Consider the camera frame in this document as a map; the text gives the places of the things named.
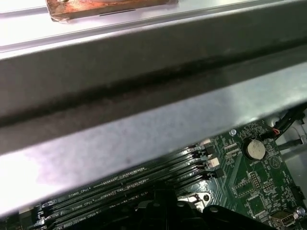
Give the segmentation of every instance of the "cable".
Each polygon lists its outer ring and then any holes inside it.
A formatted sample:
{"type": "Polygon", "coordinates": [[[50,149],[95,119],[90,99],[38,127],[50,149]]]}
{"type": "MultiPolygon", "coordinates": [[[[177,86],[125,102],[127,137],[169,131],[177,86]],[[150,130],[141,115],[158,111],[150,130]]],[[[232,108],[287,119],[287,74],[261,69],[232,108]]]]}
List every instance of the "cable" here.
{"type": "Polygon", "coordinates": [[[282,119],[277,121],[275,126],[273,127],[273,131],[276,134],[276,137],[274,139],[277,140],[282,134],[284,134],[285,131],[287,131],[288,128],[294,123],[294,121],[304,118],[304,111],[306,109],[307,103],[303,103],[290,109],[282,119]]]}
{"type": "Polygon", "coordinates": [[[298,145],[302,145],[303,142],[301,139],[297,139],[297,140],[291,140],[291,141],[288,141],[282,145],[279,145],[278,146],[278,149],[279,151],[282,151],[282,150],[287,150],[287,149],[290,149],[292,147],[296,147],[298,145]]]}

